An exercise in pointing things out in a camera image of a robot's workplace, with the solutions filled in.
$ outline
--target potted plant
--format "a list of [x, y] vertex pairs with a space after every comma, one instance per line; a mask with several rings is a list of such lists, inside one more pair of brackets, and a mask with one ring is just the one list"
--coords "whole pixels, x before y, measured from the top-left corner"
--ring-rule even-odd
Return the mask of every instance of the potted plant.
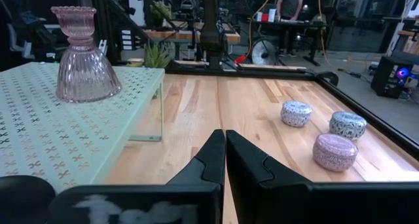
[[[169, 64], [172, 57], [168, 47], [164, 43], [150, 44], [148, 42], [145, 45], [144, 61], [142, 63], [128, 64], [131, 67], [151, 67], [151, 68], [165, 68]], [[157, 98], [158, 90], [153, 95], [153, 99]]]
[[[153, 1], [157, 8], [160, 9], [161, 12], [163, 12], [167, 17], [170, 17], [170, 8], [162, 1]], [[163, 26], [163, 15], [156, 9], [154, 5], [150, 5], [150, 15], [151, 15], [151, 22], [154, 27], [161, 27]]]

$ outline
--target green plant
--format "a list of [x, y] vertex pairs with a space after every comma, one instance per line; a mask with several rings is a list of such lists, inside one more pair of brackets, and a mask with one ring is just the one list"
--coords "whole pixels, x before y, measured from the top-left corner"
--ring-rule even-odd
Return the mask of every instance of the green plant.
[[[156, 7], [158, 7], [160, 9], [160, 11], [162, 11], [167, 17], [170, 17], [170, 8], [166, 5], [164, 5], [164, 3], [162, 1], [157, 1], [155, 2]], [[163, 15], [161, 15], [160, 12], [157, 11], [157, 9], [155, 8], [154, 5], [150, 5], [150, 13], [151, 13], [151, 18], [153, 20], [163, 20]]]
[[165, 68], [172, 57], [167, 45], [163, 43], [153, 44], [150, 42], [145, 46], [144, 66], [153, 68]]

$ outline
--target pink glass vase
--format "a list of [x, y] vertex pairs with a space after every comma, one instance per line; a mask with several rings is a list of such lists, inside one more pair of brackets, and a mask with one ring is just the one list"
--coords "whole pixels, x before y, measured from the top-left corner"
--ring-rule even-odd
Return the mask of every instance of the pink glass vase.
[[94, 45], [91, 7], [52, 7], [69, 38], [58, 70], [57, 97], [65, 102], [102, 100], [118, 94], [121, 84], [106, 56]]

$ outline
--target red object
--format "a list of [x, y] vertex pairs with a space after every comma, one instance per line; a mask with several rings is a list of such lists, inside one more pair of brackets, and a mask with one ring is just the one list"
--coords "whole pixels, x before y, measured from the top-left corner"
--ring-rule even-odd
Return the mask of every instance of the red object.
[[240, 57], [238, 57], [237, 59], [234, 60], [235, 64], [240, 64], [241, 62], [243, 62], [246, 59], [245, 55], [242, 55]]
[[268, 14], [262, 14], [262, 22], [267, 22], [268, 21]]

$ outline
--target desk fan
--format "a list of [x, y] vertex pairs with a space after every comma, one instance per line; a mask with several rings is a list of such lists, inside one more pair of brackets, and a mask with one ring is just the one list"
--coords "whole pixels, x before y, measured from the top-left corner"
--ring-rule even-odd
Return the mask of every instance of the desk fan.
[[261, 38], [252, 46], [251, 59], [254, 64], [276, 65], [276, 46], [266, 38]]

